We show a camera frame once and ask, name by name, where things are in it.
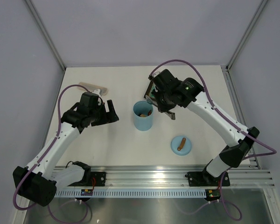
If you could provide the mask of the metal tongs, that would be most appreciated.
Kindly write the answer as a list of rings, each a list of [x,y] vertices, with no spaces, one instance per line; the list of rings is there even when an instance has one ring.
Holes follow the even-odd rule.
[[[156,108],[158,108],[157,102],[153,99],[150,98],[148,95],[144,96],[144,99],[151,105],[155,106]],[[163,112],[164,114],[166,114],[168,117],[170,117],[171,120],[175,120],[175,113],[171,112],[171,111],[167,111],[167,112]]]

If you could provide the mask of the light blue cup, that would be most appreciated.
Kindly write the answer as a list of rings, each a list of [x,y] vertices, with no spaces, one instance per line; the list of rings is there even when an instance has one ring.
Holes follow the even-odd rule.
[[[133,106],[133,123],[139,131],[148,131],[153,125],[153,106],[147,101],[138,101]]]

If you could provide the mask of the brown lid handle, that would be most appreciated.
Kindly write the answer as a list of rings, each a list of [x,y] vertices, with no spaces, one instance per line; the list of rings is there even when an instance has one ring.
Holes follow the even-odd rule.
[[[182,138],[181,142],[180,142],[180,145],[177,147],[177,150],[178,151],[181,151],[183,148],[184,148],[184,145],[186,143],[186,138]]]

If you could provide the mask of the light blue lid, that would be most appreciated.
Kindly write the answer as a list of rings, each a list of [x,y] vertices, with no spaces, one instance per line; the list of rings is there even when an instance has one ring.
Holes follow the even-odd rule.
[[[173,153],[179,156],[185,156],[192,150],[192,143],[186,136],[175,136],[170,143]]]

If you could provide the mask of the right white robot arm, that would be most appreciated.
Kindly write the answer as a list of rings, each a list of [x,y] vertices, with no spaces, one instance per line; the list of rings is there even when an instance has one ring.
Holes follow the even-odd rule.
[[[210,125],[224,140],[226,147],[200,172],[188,172],[190,186],[224,186],[224,171],[237,168],[244,160],[259,135],[255,127],[234,127],[235,120],[227,121],[225,112],[218,113],[211,105],[206,89],[193,78],[180,81],[165,69],[149,75],[154,83],[152,94],[159,112],[169,112],[177,105],[187,108]]]

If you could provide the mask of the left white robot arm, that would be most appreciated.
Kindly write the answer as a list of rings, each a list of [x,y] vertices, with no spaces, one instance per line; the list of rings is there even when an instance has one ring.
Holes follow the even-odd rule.
[[[80,100],[64,114],[58,113],[58,128],[54,137],[25,167],[17,166],[13,171],[14,207],[23,210],[16,202],[17,196],[45,207],[53,200],[58,190],[70,185],[93,185],[95,179],[91,175],[91,167],[83,162],[75,161],[57,174],[53,173],[54,168],[84,129],[118,120],[112,100],[104,102],[98,91],[85,91]]]

